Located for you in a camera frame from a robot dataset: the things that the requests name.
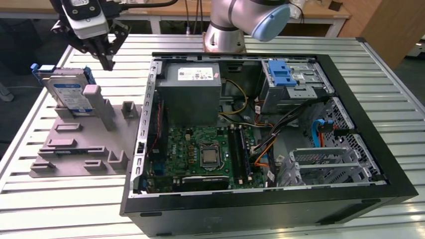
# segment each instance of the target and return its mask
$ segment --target power supply label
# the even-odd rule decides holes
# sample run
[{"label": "power supply label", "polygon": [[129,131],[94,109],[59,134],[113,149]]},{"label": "power supply label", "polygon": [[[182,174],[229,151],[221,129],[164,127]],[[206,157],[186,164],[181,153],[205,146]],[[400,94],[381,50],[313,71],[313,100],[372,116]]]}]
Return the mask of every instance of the power supply label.
[{"label": "power supply label", "polygon": [[213,68],[180,68],[178,78],[180,81],[212,81],[213,80]]}]

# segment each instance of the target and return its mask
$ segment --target aluminum table surface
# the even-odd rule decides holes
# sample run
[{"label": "aluminum table surface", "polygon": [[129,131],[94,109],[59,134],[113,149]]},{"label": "aluminum table surface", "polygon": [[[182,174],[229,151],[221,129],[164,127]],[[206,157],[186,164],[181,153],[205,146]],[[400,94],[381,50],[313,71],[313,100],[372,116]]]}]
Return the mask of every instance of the aluminum table surface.
[{"label": "aluminum table surface", "polygon": [[[246,49],[248,52],[330,55],[420,195],[402,204],[369,212],[344,225],[244,231],[193,238],[425,238],[425,111],[368,44],[353,38],[316,37],[280,37],[260,43],[248,37]],[[113,104],[122,101],[141,104],[150,53],[201,50],[200,36],[130,35],[114,57],[114,71],[102,71],[97,60],[71,47],[59,65],[88,65],[102,87],[102,95]],[[53,107],[55,100],[43,89],[0,162],[1,239],[146,238],[130,220],[118,216],[124,175],[29,177],[29,166],[55,122]]]}]

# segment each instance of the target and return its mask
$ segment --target connector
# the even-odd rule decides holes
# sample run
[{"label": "connector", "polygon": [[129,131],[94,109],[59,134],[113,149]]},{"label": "connector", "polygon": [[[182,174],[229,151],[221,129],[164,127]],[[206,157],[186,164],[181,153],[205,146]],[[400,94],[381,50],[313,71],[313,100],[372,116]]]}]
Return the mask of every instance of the connector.
[{"label": "connector", "polygon": [[322,125],[317,127],[320,133],[330,133],[333,131],[333,120],[325,121]]},{"label": "connector", "polygon": [[274,80],[274,86],[296,86],[290,69],[284,61],[268,61],[268,69]]}]

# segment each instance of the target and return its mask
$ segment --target sticker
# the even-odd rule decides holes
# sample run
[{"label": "sticker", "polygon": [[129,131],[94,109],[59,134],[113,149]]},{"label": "sticker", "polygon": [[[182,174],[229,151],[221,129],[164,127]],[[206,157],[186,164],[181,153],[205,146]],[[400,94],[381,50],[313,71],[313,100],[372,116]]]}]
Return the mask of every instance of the sticker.
[{"label": "sticker", "polygon": [[71,0],[71,4],[73,6],[84,6],[84,5],[88,5],[88,0]]},{"label": "sticker", "polygon": [[302,74],[293,74],[292,75],[292,78],[294,79],[294,80],[304,80],[304,75]]},{"label": "sticker", "polygon": [[278,156],[274,160],[274,162],[281,163],[284,161],[285,157],[284,156]]},{"label": "sticker", "polygon": [[348,15],[333,15],[334,18],[349,18],[350,16]]},{"label": "sticker", "polygon": [[254,113],[261,114],[261,106],[254,106]]},{"label": "sticker", "polygon": [[178,69],[178,81],[212,81],[213,80],[213,68],[180,68]]},{"label": "sticker", "polygon": [[266,177],[272,180],[272,182],[274,182],[274,174],[272,173],[272,171],[268,171]]},{"label": "sticker", "polygon": [[63,103],[76,113],[88,113],[93,107],[83,95],[83,88],[79,84],[53,84],[55,91]]}]

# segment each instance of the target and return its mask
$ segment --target yellow cable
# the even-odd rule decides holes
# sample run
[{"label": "yellow cable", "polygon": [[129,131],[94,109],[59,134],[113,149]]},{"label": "yellow cable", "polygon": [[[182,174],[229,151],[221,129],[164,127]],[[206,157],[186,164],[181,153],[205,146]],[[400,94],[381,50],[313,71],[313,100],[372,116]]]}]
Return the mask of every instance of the yellow cable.
[{"label": "yellow cable", "polygon": [[238,84],[237,84],[234,81],[228,80],[228,79],[226,79],[225,81],[232,82],[232,84],[233,84],[233,85],[238,88],[238,90],[240,90],[240,91],[241,91],[241,93],[244,94],[244,98],[245,98],[244,107],[242,107],[240,110],[237,110],[237,111],[232,111],[232,112],[220,112],[220,113],[218,113],[220,115],[233,115],[233,114],[236,114],[236,113],[241,112],[242,110],[245,110],[246,105],[248,105],[248,97],[246,97],[245,91],[242,90],[242,88],[238,86]]}]

